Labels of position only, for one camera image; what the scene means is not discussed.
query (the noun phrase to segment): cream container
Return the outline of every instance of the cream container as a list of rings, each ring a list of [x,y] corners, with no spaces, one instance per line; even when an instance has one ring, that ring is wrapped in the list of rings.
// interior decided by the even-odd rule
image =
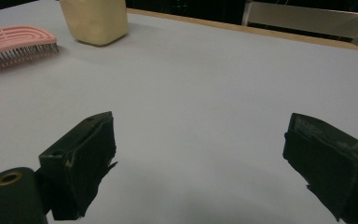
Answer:
[[[60,0],[60,4],[76,40],[103,46],[128,32],[125,0]]]

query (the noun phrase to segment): table surface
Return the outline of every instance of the table surface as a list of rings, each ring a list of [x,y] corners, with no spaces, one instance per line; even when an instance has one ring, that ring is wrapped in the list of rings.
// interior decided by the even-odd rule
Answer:
[[[118,165],[77,223],[336,223],[283,159],[283,135],[297,112],[358,138],[358,50],[129,23],[96,48],[71,37],[56,1],[0,10],[0,26],[39,26],[61,51],[0,73],[0,172],[37,169],[78,122],[112,111]]]

